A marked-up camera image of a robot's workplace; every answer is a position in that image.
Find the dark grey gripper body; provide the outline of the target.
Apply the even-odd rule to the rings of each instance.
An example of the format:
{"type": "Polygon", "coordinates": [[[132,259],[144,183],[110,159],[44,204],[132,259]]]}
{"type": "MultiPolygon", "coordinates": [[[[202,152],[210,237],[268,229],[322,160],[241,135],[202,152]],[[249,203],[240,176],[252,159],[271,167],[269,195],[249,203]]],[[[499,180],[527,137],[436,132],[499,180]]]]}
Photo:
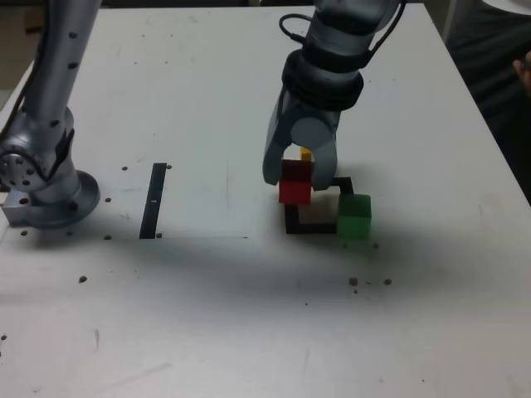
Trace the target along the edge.
{"type": "Polygon", "coordinates": [[[322,121],[332,133],[337,133],[341,112],[315,108],[291,94],[285,86],[281,90],[281,122],[292,129],[296,122],[306,119],[322,121]]]}

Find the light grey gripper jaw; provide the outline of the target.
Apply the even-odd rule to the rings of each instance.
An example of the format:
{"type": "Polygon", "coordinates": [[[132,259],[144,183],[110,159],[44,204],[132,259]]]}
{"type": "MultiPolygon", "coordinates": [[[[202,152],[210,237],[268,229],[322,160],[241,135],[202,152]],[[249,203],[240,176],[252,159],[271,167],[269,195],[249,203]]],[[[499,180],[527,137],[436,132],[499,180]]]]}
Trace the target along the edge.
{"type": "Polygon", "coordinates": [[[337,170],[334,132],[322,120],[303,118],[294,123],[290,132],[292,143],[307,148],[314,159],[311,176],[315,191],[326,190],[337,170]]]}

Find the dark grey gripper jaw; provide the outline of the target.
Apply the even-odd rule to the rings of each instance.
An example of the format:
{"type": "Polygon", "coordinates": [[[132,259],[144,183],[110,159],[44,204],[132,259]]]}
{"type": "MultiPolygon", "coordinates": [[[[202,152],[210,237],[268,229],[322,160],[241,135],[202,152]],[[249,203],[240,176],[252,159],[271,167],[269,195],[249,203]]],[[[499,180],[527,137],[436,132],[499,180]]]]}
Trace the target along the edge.
{"type": "Polygon", "coordinates": [[[290,93],[282,88],[270,118],[262,163],[264,181],[272,186],[280,180],[282,158],[285,150],[292,144],[291,129],[295,122],[289,105],[290,93]]]}

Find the person's hand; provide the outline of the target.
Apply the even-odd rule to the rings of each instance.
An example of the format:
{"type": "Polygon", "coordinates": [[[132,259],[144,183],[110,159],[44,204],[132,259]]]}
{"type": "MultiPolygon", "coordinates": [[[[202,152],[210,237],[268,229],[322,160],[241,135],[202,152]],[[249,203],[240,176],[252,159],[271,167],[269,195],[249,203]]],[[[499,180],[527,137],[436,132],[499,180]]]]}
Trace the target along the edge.
{"type": "Polygon", "coordinates": [[[517,73],[517,76],[527,91],[530,91],[530,85],[531,85],[530,63],[531,63],[531,51],[528,51],[522,59],[513,61],[513,67],[517,73]]]}

